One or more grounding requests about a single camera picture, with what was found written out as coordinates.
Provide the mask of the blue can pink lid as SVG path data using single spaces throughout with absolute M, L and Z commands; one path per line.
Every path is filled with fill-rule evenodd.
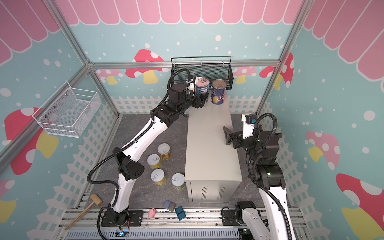
M 208 78 L 197 77 L 196 78 L 197 96 L 200 96 L 201 94 L 209 94 L 209 86 L 210 86 L 210 80 Z

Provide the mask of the dark blue tall can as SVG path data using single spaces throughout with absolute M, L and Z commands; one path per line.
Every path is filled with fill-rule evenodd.
M 217 79 L 212 82 L 211 102 L 215 105 L 221 105 L 225 101 L 227 83 L 224 80 Z

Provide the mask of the yellow can white lid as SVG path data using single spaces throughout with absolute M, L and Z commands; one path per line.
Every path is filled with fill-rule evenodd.
M 157 154 L 151 154 L 147 158 L 147 163 L 151 167 L 151 169 L 159 169 L 162 165 L 161 158 Z
M 171 147 L 167 143 L 158 146 L 158 153 L 162 160 L 169 160 L 172 156 Z
M 181 173 L 175 173 L 172 176 L 172 184 L 176 190 L 182 190 L 185 187 L 185 176 Z
M 155 169 L 151 173 L 151 179 L 155 185 L 161 186 L 166 182 L 166 175 L 162 169 Z

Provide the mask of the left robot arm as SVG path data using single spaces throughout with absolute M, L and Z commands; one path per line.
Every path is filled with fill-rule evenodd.
M 98 215 L 115 226 L 123 226 L 130 220 L 129 198 L 136 179 L 144 172 L 145 167 L 139 162 L 144 151 L 180 116 L 184 116 L 188 108 L 202 108 L 207 94 L 198 95 L 197 78 L 188 69 L 181 69 L 171 75 L 167 83 L 167 92 L 160 103 L 150 111 L 150 119 L 138 134 L 126 145 L 117 148 L 110 156 L 96 164 L 88 173 L 87 181 L 93 185 L 112 184 L 115 194 L 111 203 L 103 207 Z M 118 164 L 118 181 L 92 179 L 98 168 L 110 159 Z

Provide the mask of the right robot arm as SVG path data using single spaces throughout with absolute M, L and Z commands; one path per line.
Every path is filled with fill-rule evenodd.
M 277 163 L 282 138 L 277 132 L 278 120 L 274 114 L 265 113 L 243 114 L 242 121 L 241 132 L 223 128 L 226 145 L 245 150 L 248 177 L 260 192 L 267 216 L 263 219 L 252 201 L 239 201 L 234 210 L 222 208 L 223 224 L 243 226 L 255 240 L 294 240 L 286 181 Z

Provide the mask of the grey metal cabinet counter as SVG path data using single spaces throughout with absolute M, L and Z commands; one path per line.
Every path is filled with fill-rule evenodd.
M 190 108 L 185 182 L 191 203 L 226 203 L 242 182 L 238 152 L 226 144 L 224 127 L 232 130 L 228 102 Z

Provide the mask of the teal toy block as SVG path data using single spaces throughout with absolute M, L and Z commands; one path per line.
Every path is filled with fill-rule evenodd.
M 177 218 L 179 221 L 182 221 L 186 218 L 186 213 L 182 206 L 179 206 L 175 209 L 175 213 L 177 214 Z

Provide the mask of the grey purple toy block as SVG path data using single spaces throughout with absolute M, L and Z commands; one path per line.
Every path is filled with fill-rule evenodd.
M 176 209 L 176 204 L 170 200 L 166 200 L 165 204 L 164 204 L 164 209 L 166 209 L 170 212 L 174 212 Z

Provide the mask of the pink toy block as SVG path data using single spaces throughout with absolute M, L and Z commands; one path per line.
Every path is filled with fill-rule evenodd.
M 157 210 L 155 208 L 151 208 L 148 213 L 148 218 L 149 219 L 154 219 L 156 216 Z

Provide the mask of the wooden mallet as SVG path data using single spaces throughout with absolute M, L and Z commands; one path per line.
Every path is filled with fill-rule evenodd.
M 103 204 L 103 201 L 100 199 L 100 197 L 97 194 L 91 194 L 90 199 L 91 199 L 91 203 L 65 228 L 65 231 L 67 231 L 78 220 L 80 220 L 83 217 L 83 215 L 85 215 L 93 205 L 97 205 L 98 207 L 100 207 Z

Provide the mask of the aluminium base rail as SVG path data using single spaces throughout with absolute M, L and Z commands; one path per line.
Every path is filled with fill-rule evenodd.
M 250 230 L 236 222 L 223 220 L 228 209 L 185 208 L 186 218 L 179 220 L 176 213 L 157 210 L 149 218 L 149 209 L 132 210 L 133 220 L 119 228 L 107 224 L 97 227 L 98 209 L 91 209 L 72 226 L 80 210 L 69 210 L 59 224 L 55 240 L 98 240 L 102 234 L 108 240 L 248 240 Z

